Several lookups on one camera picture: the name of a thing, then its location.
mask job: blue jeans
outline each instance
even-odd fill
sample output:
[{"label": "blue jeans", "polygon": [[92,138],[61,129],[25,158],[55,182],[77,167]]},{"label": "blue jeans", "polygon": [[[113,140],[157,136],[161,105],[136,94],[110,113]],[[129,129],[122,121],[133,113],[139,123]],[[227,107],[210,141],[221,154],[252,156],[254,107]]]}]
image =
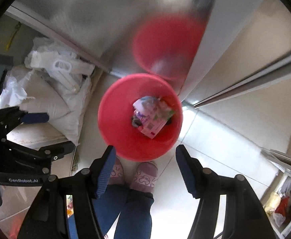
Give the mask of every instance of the blue jeans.
[{"label": "blue jeans", "polygon": [[[153,202],[151,193],[131,190],[120,185],[108,185],[100,199],[92,200],[103,236],[120,214],[114,239],[150,239],[150,208]],[[68,219],[70,238],[78,239],[74,215]]]}]

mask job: plastic packaging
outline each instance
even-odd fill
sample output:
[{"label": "plastic packaging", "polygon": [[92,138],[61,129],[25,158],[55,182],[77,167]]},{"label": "plastic packaging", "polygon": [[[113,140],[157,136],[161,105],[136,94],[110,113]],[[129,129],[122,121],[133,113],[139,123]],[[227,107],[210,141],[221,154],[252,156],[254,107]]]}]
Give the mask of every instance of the plastic packaging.
[{"label": "plastic packaging", "polygon": [[79,92],[82,75],[90,76],[95,66],[77,59],[75,52],[50,39],[35,38],[33,43],[33,51],[25,58],[26,67],[44,69],[71,92]]},{"label": "plastic packaging", "polygon": [[274,219],[274,221],[275,221],[275,223],[276,223],[276,225],[278,226],[278,227],[280,227],[284,222],[285,222],[285,220],[286,220],[286,217],[284,217],[282,214],[280,214],[280,213],[273,213],[272,214],[272,217],[273,217],[273,219]]},{"label": "plastic packaging", "polygon": [[280,227],[281,224],[285,221],[286,219],[286,212],[287,212],[287,206],[288,206],[288,201],[289,201],[289,197],[284,197],[280,200],[280,204],[277,207],[277,209],[275,210],[275,212],[273,213],[273,217],[275,216],[277,218],[278,223],[276,222],[277,226]]},{"label": "plastic packaging", "polygon": [[174,110],[165,101],[152,96],[138,99],[133,107],[135,108],[134,116],[142,123],[138,126],[138,130],[151,139],[159,133],[174,114]]},{"label": "plastic packaging", "polygon": [[37,71],[24,66],[13,67],[7,74],[0,95],[0,109],[12,106],[29,113],[47,112],[50,120],[70,112],[64,100]]},{"label": "plastic packaging", "polygon": [[278,208],[280,204],[280,201],[281,201],[280,196],[275,191],[273,191],[265,204],[264,207],[265,212],[268,213],[269,215],[275,212],[275,210]]},{"label": "plastic packaging", "polygon": [[53,82],[51,85],[66,102],[71,112],[59,119],[50,120],[49,123],[77,146],[79,145],[84,113],[91,97],[91,79],[88,77],[83,81],[77,94],[70,93],[58,82]]}]

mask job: floor tile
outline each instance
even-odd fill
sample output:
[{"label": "floor tile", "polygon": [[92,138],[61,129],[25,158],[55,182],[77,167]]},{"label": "floor tile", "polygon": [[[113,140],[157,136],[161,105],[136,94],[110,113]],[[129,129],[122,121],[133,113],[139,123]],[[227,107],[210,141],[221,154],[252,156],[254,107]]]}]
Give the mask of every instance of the floor tile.
[{"label": "floor tile", "polygon": [[116,232],[116,227],[117,227],[118,219],[119,219],[119,217],[117,217],[117,219],[116,219],[115,222],[113,223],[112,227],[111,227],[110,230],[107,232],[107,236],[108,236],[109,239],[113,239],[114,236],[115,236],[115,232]]},{"label": "floor tile", "polygon": [[[243,174],[240,173],[236,170],[233,170],[232,168],[206,156],[205,154],[195,150],[194,148],[191,148],[190,146],[184,144],[184,146],[186,147],[188,153],[190,154],[191,157],[194,157],[196,159],[198,159],[201,163],[201,165],[203,167],[208,167],[211,170],[213,170],[214,172],[216,172],[218,175],[221,176],[226,176],[226,177],[231,177],[233,178],[235,175],[237,174]],[[261,197],[263,196],[265,190],[268,188],[267,186],[265,186],[264,184],[253,180],[250,177],[245,176],[246,179],[248,180],[249,184],[251,185],[251,187],[253,188],[253,190],[255,191],[257,197],[259,199],[261,199]]]},{"label": "floor tile", "polygon": [[287,150],[291,135],[291,79],[200,109],[261,147]]},{"label": "floor tile", "polygon": [[158,179],[153,197],[151,239],[186,239],[190,232],[199,200],[194,199],[187,192],[175,157],[172,158]]},{"label": "floor tile", "polygon": [[73,153],[51,163],[51,174],[57,175],[59,179],[70,176],[73,163]]},{"label": "floor tile", "polygon": [[0,229],[8,238],[17,238],[19,229],[22,226],[22,222],[27,214],[28,209],[17,213],[7,219],[0,221]]},{"label": "floor tile", "polygon": [[[167,167],[168,163],[170,162],[172,157],[175,155],[175,149],[179,144],[180,144],[180,142],[177,141],[175,143],[175,145],[167,153],[165,153],[163,156],[153,160],[158,167],[158,176],[160,176],[162,174],[163,170]],[[135,171],[140,163],[130,161],[130,160],[124,159],[122,157],[118,157],[118,158],[120,159],[121,164],[122,164],[123,169],[124,169],[125,181],[127,184],[130,184],[134,175],[135,175]]]},{"label": "floor tile", "polygon": [[201,111],[183,142],[266,186],[277,173],[258,146]]},{"label": "floor tile", "polygon": [[4,186],[3,204],[0,206],[0,221],[28,208],[40,188]]},{"label": "floor tile", "polygon": [[225,211],[226,211],[226,195],[221,195],[220,206],[218,207],[218,220],[216,223],[214,236],[217,236],[221,232],[223,232],[225,222]]},{"label": "floor tile", "polygon": [[196,109],[189,107],[189,106],[183,105],[182,110],[183,110],[183,123],[182,123],[180,135],[178,137],[178,139],[180,141],[182,141],[184,139],[184,136],[187,133],[187,131],[189,130],[192,122],[194,121],[196,113],[197,113]]}]

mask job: white wall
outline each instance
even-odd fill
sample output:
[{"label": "white wall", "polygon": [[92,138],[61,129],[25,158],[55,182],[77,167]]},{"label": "white wall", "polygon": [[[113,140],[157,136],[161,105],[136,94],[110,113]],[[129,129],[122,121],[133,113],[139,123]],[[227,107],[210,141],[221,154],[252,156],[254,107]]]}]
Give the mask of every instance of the white wall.
[{"label": "white wall", "polygon": [[194,104],[263,68],[291,50],[291,13],[279,0],[264,0],[250,22],[186,100]]},{"label": "white wall", "polygon": [[200,110],[261,147],[287,151],[291,136],[291,79]]}]

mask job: person's leg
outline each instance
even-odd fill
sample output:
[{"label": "person's leg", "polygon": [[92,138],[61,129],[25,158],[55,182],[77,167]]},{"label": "person's leg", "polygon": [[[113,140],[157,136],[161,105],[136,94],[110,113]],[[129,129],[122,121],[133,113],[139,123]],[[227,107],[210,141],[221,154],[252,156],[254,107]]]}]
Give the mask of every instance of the person's leg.
[{"label": "person's leg", "polygon": [[[130,189],[122,185],[124,185],[123,168],[120,161],[116,159],[105,193],[99,199],[92,200],[103,236],[109,231],[126,203]],[[74,219],[75,214],[76,210],[68,219],[71,239],[78,239]]]},{"label": "person's leg", "polygon": [[124,208],[128,194],[129,188],[114,184],[108,185],[106,192],[99,199],[92,200],[103,236],[109,231]]},{"label": "person's leg", "polygon": [[150,208],[154,202],[151,192],[157,174],[158,169],[151,162],[138,166],[126,204],[119,216],[115,239],[150,239],[152,230]]}]

